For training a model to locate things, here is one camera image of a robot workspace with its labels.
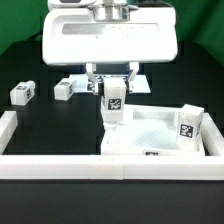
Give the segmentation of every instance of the white plastic block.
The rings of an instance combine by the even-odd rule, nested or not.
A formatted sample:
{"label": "white plastic block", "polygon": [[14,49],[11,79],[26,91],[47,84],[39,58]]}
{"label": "white plastic block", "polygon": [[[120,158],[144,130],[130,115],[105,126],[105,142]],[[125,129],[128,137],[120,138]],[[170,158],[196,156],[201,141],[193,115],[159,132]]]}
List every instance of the white plastic block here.
{"label": "white plastic block", "polygon": [[188,104],[180,109],[176,138],[177,148],[197,150],[203,114],[204,108]]}
{"label": "white plastic block", "polygon": [[15,111],[6,111],[0,118],[0,155],[4,152],[17,125],[17,115]]}
{"label": "white plastic block", "polygon": [[101,100],[101,114],[104,122],[123,120],[126,85],[123,78],[104,79],[104,97]]}
{"label": "white plastic block", "polygon": [[76,80],[74,79],[67,79],[67,78],[62,79],[54,87],[55,99],[67,101],[74,93],[75,83],[76,83]]}
{"label": "white plastic block", "polygon": [[11,92],[12,105],[25,106],[35,95],[36,85],[33,81],[20,82]]}

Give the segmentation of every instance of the black square label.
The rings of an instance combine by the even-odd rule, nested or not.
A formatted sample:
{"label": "black square label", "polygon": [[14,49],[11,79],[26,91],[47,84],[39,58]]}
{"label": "black square label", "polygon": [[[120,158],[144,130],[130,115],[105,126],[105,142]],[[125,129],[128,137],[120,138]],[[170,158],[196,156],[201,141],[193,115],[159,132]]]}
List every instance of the black square label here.
{"label": "black square label", "polygon": [[158,152],[145,152],[146,156],[158,156],[159,153]]}
{"label": "black square label", "polygon": [[72,89],[72,85],[69,87],[69,95],[71,95],[73,93],[73,89]]}
{"label": "black square label", "polygon": [[200,133],[200,130],[201,130],[201,123],[198,124],[196,136],[198,136],[198,134]]}
{"label": "black square label", "polygon": [[31,97],[31,92],[30,92],[30,89],[28,89],[26,91],[26,96],[27,96],[27,99],[29,99]]}
{"label": "black square label", "polygon": [[108,102],[108,110],[120,110],[121,99],[110,99]]}
{"label": "black square label", "polygon": [[180,135],[186,138],[193,138],[194,127],[186,124],[180,125]]}
{"label": "black square label", "polygon": [[70,82],[61,82],[60,85],[62,86],[68,86],[70,84]]}
{"label": "black square label", "polygon": [[27,88],[27,86],[18,86],[16,89],[18,90],[25,90]]}

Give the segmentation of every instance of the dark green background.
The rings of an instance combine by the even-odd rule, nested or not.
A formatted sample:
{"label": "dark green background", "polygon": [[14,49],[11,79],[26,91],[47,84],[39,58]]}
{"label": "dark green background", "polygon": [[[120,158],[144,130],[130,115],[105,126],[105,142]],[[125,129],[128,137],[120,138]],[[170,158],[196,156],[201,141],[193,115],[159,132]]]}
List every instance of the dark green background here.
{"label": "dark green background", "polygon": [[[178,13],[179,41],[205,47],[224,65],[224,0],[167,0]],[[43,27],[47,0],[7,0],[0,7],[0,54]]]}

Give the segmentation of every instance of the black table surface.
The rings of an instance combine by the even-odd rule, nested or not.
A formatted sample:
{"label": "black table surface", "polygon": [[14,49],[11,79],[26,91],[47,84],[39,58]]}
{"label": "black table surface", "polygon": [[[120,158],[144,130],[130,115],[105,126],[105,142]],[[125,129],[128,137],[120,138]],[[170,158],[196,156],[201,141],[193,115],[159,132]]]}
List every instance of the black table surface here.
{"label": "black table surface", "polygon": [[[201,46],[180,43],[175,61],[142,64],[151,94],[126,103],[202,106],[224,134],[224,69]],[[126,65],[98,66],[98,73],[126,73]],[[53,87],[83,66],[49,67],[41,42],[18,42],[0,56],[0,113],[16,110],[19,125],[5,154],[100,154],[100,97],[74,94],[55,101]],[[9,92],[33,80],[36,95],[12,106]],[[224,223],[222,181],[1,180],[0,223]]]}

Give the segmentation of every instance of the white cube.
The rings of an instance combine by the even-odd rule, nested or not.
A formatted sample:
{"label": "white cube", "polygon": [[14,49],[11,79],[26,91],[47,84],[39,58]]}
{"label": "white cube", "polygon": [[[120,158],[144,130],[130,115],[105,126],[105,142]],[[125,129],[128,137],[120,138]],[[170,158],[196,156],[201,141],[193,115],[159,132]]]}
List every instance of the white cube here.
{"label": "white cube", "polygon": [[35,83],[33,81],[20,82],[11,92],[12,105],[25,106],[35,95]]}
{"label": "white cube", "polygon": [[56,100],[64,100],[67,101],[72,94],[74,93],[73,89],[76,81],[73,79],[62,79],[55,87],[54,87],[54,96]]}
{"label": "white cube", "polygon": [[197,150],[204,108],[184,105],[179,112],[176,146],[179,149]]}
{"label": "white cube", "polygon": [[104,97],[101,100],[101,114],[104,122],[123,120],[126,85],[123,78],[104,79]]}

